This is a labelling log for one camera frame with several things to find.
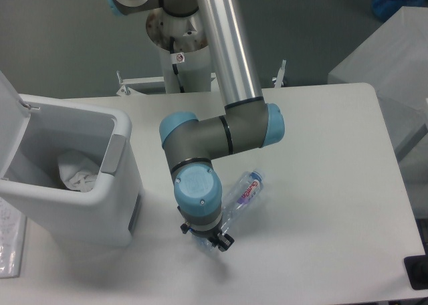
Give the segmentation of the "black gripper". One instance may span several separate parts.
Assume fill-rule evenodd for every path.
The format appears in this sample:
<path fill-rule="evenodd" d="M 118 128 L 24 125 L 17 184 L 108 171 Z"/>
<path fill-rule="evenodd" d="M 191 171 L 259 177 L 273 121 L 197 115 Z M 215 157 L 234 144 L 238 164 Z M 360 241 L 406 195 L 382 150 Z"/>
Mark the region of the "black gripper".
<path fill-rule="evenodd" d="M 218 223 L 216 226 L 211 229 L 201 231 L 197 230 L 194 226 L 192 226 L 188 222 L 184 222 L 181 226 L 181 231 L 183 234 L 187 234 L 188 232 L 192 233 L 194 236 L 199 238 L 205 238 L 211 242 L 213 247 L 218 248 L 220 251 L 227 251 L 235 242 L 235 240 L 227 233 L 220 233 L 221 226 Z"/>

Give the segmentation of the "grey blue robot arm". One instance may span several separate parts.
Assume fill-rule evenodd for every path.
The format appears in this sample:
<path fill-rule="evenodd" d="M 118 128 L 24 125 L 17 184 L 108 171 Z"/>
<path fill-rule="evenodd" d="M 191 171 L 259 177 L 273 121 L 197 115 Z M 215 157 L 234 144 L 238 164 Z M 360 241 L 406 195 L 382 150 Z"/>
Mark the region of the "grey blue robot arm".
<path fill-rule="evenodd" d="M 179 93 L 208 86 L 210 73 L 199 62 L 204 51 L 213 61 L 225 112 L 199 120 L 191 112 L 164 118 L 159 127 L 184 222 L 183 233 L 204 239 L 221 251 L 233 238 L 231 215 L 222 205 L 222 185 L 214 159 L 283 139 L 285 123 L 280 109 L 263 98 L 255 65 L 247 47 L 238 0 L 107 0 L 119 15 L 147 11 L 146 32 L 167 53 L 165 86 Z"/>

